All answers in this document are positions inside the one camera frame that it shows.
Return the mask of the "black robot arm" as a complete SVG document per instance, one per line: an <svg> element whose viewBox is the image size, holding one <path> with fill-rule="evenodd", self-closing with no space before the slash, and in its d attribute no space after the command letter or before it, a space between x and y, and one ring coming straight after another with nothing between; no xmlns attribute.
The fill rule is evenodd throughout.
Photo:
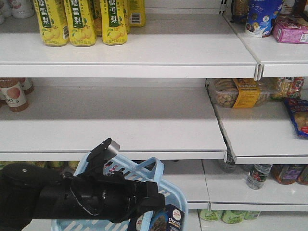
<svg viewBox="0 0 308 231"><path fill-rule="evenodd" d="M20 231L34 219L108 220L138 217L165 206L156 182L127 180L115 171L88 167L80 174L28 163L13 163L0 173L0 228Z"/></svg>

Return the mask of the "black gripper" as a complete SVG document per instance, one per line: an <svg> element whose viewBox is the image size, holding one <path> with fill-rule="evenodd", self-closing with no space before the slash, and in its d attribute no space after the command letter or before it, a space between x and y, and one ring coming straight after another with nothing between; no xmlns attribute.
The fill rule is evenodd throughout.
<svg viewBox="0 0 308 231"><path fill-rule="evenodd" d="M82 219L96 217L121 223L165 206L156 182L127 180L117 171L111 175L79 174L72 178L70 191Z"/></svg>

